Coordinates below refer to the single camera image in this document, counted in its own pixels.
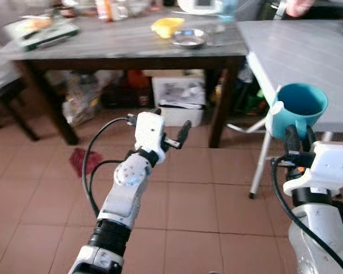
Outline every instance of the table leg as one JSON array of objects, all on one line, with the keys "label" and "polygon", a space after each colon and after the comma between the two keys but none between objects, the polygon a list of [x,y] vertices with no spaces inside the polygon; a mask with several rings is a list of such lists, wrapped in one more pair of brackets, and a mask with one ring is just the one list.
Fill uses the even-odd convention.
[{"label": "table leg", "polygon": [[235,58],[226,69],[220,99],[218,100],[217,107],[212,118],[212,130],[209,136],[210,148],[217,148],[220,144],[222,130],[224,129],[226,118],[228,117],[230,107],[232,105],[237,74],[243,60],[243,58]]},{"label": "table leg", "polygon": [[269,132],[266,131],[266,133],[264,135],[261,153],[259,155],[256,173],[254,174],[252,186],[250,188],[249,198],[251,198],[251,199],[254,199],[256,197],[258,187],[259,187],[259,184],[260,184],[261,179],[262,179],[264,165],[265,165],[265,161],[266,161],[266,158],[268,155],[268,150],[270,147],[271,139],[272,139],[272,137],[270,136]]},{"label": "table leg", "polygon": [[206,90],[206,100],[208,100],[208,98],[210,98],[211,93],[214,92],[217,84],[218,84],[218,80],[220,78],[221,75],[221,70],[205,70],[204,71],[204,76],[205,76],[205,90]]},{"label": "table leg", "polygon": [[70,145],[77,144],[78,137],[62,115],[62,102],[44,77],[44,74],[37,71],[29,61],[15,61],[15,64],[29,87],[40,95],[43,108],[62,137]]}]

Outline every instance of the wooden table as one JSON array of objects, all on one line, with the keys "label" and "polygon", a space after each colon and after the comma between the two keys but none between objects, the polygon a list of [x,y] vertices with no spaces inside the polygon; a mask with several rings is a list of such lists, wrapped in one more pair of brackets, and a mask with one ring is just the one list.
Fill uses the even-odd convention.
[{"label": "wooden table", "polygon": [[44,77],[48,70],[176,70],[226,69],[222,93],[213,115],[209,147],[218,147],[232,101],[238,69],[247,54],[236,23],[226,24],[224,45],[185,50],[173,46],[150,29],[164,17],[183,17],[184,27],[211,28],[217,17],[197,17],[164,10],[143,18],[103,23],[97,18],[77,18],[81,32],[66,42],[24,53],[13,42],[5,55],[14,61],[33,92],[40,94],[46,113],[68,144],[78,137],[61,111],[61,100]]}]

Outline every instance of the plastic bag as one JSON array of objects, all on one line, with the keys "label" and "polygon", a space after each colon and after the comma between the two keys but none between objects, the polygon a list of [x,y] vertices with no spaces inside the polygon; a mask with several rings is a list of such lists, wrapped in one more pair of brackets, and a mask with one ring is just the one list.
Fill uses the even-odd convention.
[{"label": "plastic bag", "polygon": [[77,126],[94,117],[101,108],[101,87],[94,74],[71,72],[67,78],[68,95],[62,104],[67,122]]}]

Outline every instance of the red cloth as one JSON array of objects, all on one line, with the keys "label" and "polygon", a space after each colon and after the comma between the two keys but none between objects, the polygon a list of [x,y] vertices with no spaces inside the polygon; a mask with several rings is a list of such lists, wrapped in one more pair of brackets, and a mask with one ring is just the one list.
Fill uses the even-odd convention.
[{"label": "red cloth", "polygon": [[[86,150],[83,150],[82,148],[75,148],[74,152],[71,154],[71,157],[69,159],[70,164],[75,169],[75,172],[77,173],[78,177],[82,177],[82,163],[84,161]],[[90,174],[94,167],[103,161],[103,156],[97,152],[91,151],[89,153],[89,156],[87,157],[86,162],[86,174]]]}]

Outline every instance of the yellow sponge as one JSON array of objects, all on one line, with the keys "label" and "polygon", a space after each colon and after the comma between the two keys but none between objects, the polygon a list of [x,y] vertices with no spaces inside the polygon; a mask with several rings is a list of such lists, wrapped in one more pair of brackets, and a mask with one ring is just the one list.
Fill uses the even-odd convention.
[{"label": "yellow sponge", "polygon": [[152,24],[151,30],[155,31],[161,38],[170,38],[183,24],[183,18],[162,18]]}]

